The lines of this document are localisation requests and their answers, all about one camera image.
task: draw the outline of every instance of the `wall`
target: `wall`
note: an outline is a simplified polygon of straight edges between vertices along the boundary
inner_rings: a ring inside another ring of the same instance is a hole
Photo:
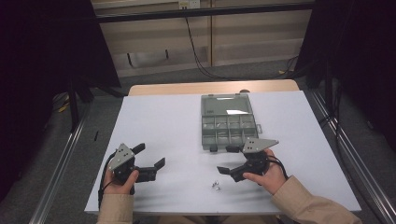
[[[205,0],[201,1],[201,7],[238,7],[292,2],[301,2],[301,0]],[[92,4],[96,15],[178,9],[178,1],[175,0],[122,2],[92,0]],[[302,10],[197,17],[189,18],[189,23],[194,46],[199,51],[197,54],[205,65],[249,63],[287,59],[297,55],[310,13],[310,10]],[[101,27],[119,76],[122,77],[139,75],[131,70],[126,53],[157,52],[158,55],[155,57],[161,58],[168,49],[172,51],[174,58],[185,57],[180,53],[182,50],[191,51],[185,19],[104,23]],[[152,66],[172,65],[172,69],[175,69],[175,64],[172,62],[155,62]],[[187,67],[182,68],[194,67],[193,57],[185,64]]]

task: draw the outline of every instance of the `gray carpet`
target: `gray carpet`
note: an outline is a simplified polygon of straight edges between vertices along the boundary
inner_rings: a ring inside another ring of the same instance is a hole
[[[268,77],[278,77],[278,71],[284,69],[286,69],[286,61],[228,65],[208,70],[218,76],[231,79],[267,79]],[[198,69],[191,69],[141,77],[125,77],[120,80],[122,88],[117,90],[127,93],[133,85],[138,84],[221,80],[219,78],[206,77]],[[318,107],[304,84],[304,78],[299,78],[296,81],[299,87],[305,91],[308,102],[311,104],[317,118],[322,119]],[[45,223],[95,223],[96,221],[96,216],[84,213],[84,208],[120,111],[122,99],[115,98],[97,89],[92,90],[92,92],[95,95],[95,99],[91,105],[91,113],[71,155],[62,179],[62,185],[58,188]],[[80,111],[82,111],[81,108],[84,106],[86,105],[79,103]],[[342,127],[351,142],[359,151],[380,186],[391,198],[393,204],[396,204],[396,191],[394,190],[394,183],[396,183],[396,174],[394,173],[394,170],[396,170],[396,153],[389,148],[381,133],[367,126],[366,117],[347,95],[342,97],[340,114]],[[32,158],[29,169],[21,180],[14,184],[8,196],[0,203],[0,223],[29,222],[64,150],[70,134],[70,124],[71,119],[68,110],[63,113],[54,112],[52,114],[41,149]],[[334,154],[339,158],[334,134],[328,126],[323,127],[323,132],[328,138]],[[375,208],[373,199],[362,185],[345,155],[344,158],[346,165],[341,164],[343,169],[345,171],[348,170],[350,176],[357,183],[357,186],[355,186],[350,181],[350,185],[362,207],[362,211],[357,213],[357,216],[364,223],[379,223],[363,200],[363,197]],[[318,176],[317,178],[326,181],[326,176]],[[152,223],[154,219],[153,217],[143,217],[141,223]]]

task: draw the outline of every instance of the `wall outlet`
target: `wall outlet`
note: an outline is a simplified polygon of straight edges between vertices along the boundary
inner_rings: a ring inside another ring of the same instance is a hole
[[[201,1],[200,0],[190,0],[190,7],[189,8],[200,8]]]
[[[178,1],[178,9],[188,9],[190,8],[190,1],[184,0],[184,1]]]

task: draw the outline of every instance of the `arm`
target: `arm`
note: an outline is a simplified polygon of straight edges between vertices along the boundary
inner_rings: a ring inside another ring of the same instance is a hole
[[[134,196],[129,192],[138,176],[139,172],[133,171],[123,185],[118,185],[114,180],[114,174],[106,170],[104,181],[106,188],[97,224],[132,223]]]
[[[268,155],[274,156],[271,149]],[[244,178],[262,185],[274,195],[272,202],[291,219],[300,223],[361,223],[342,205],[312,195],[294,176],[288,180],[281,168],[271,163],[265,175],[245,173]]]

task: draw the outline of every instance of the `black cable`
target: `black cable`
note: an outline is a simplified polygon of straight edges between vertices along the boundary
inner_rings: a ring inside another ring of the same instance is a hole
[[[274,161],[272,161],[272,160],[268,160],[268,161],[279,165],[280,168],[282,169],[282,173],[283,173],[283,176],[285,176],[285,179],[289,179],[288,174],[286,174],[285,166],[282,164],[282,162],[277,157],[274,157],[274,156],[268,156],[268,158],[274,159]]]
[[[207,77],[222,78],[222,79],[226,79],[226,80],[229,80],[229,81],[233,81],[233,79],[230,79],[230,78],[227,78],[227,77],[220,77],[220,76],[213,75],[213,74],[211,74],[210,72],[208,72],[208,71],[202,66],[201,62],[199,61],[198,55],[196,54],[196,51],[195,51],[195,46],[194,46],[194,41],[193,41],[193,39],[192,39],[192,34],[191,34],[189,19],[185,18],[185,20],[186,20],[187,28],[188,28],[188,31],[189,31],[189,38],[190,38],[190,42],[191,42],[191,46],[192,46],[192,51],[193,51],[193,54],[194,54],[195,63],[197,64],[197,67],[198,67],[198,69],[200,70],[200,72],[201,72],[203,75],[207,76]]]
[[[378,214],[376,213],[376,211],[374,210],[374,208],[369,204],[368,200],[366,199],[366,197],[364,196],[364,194],[362,193],[361,189],[359,188],[359,185],[356,183],[355,179],[352,177],[351,173],[349,172],[349,168],[347,167],[347,164],[344,160],[343,154],[341,152],[341,148],[339,145],[339,137],[340,137],[340,104],[341,104],[341,96],[342,96],[342,85],[339,84],[335,93],[335,99],[334,99],[334,115],[336,118],[336,125],[335,125],[335,146],[337,149],[337,153],[339,155],[340,161],[341,163],[344,165],[344,167],[346,168],[346,175],[349,177],[349,179],[352,181],[352,184],[355,186],[356,190],[358,191],[359,195],[363,198],[364,202],[367,204],[367,206],[369,207],[370,211],[373,213],[373,215],[375,216],[375,218],[380,222],[380,223],[384,223],[382,221],[382,219],[378,216]]]
[[[107,170],[107,166],[108,163],[111,161],[111,159],[113,159],[113,157],[116,155],[116,152],[113,152],[107,159],[106,163],[105,163],[105,167],[103,168],[103,172],[102,172],[102,179],[100,180],[100,186],[99,186],[99,190],[98,190],[98,202],[99,202],[99,209],[100,209],[100,204],[102,203],[102,199],[103,199],[103,194],[105,192],[105,188],[111,184],[113,181],[110,181],[110,183],[108,183],[105,187],[103,187],[103,182],[105,181],[105,175],[106,175],[106,170]]]
[[[290,59],[288,59],[288,61],[286,62],[286,71],[285,71],[285,74],[283,74],[283,75],[285,75],[286,77],[289,76],[290,68],[293,66],[294,61],[295,61],[297,58],[298,58],[298,55],[297,55],[297,56],[294,56],[294,57],[292,57],[292,58],[290,58]]]
[[[207,71],[207,70],[204,68],[204,66],[201,64],[201,61],[199,60],[198,55],[196,54],[195,46],[194,46],[194,41],[193,41],[193,39],[192,39],[192,34],[191,34],[191,29],[190,29],[189,20],[188,20],[188,18],[185,18],[185,20],[186,20],[186,23],[187,23],[187,28],[188,28],[188,32],[189,32],[189,38],[190,38],[190,42],[191,42],[191,46],[192,46],[192,51],[193,51],[195,63],[197,64],[197,67],[198,67],[199,71],[200,71],[204,76],[213,77],[213,78],[220,78],[220,79],[225,79],[225,80],[229,80],[229,81],[257,80],[257,78],[244,78],[244,77],[240,77],[240,78],[239,78],[239,77],[237,77],[237,78],[233,77],[233,78],[230,78],[230,77],[221,77],[221,76],[214,75],[214,74],[210,73],[209,71]],[[289,59],[289,61],[290,61],[290,60],[295,60],[297,57],[298,57],[298,56],[295,56],[295,57]],[[276,75],[276,76],[273,76],[273,77],[267,77],[266,79],[278,78],[278,77],[282,77],[282,76],[284,76],[284,75],[285,75],[285,74]]]

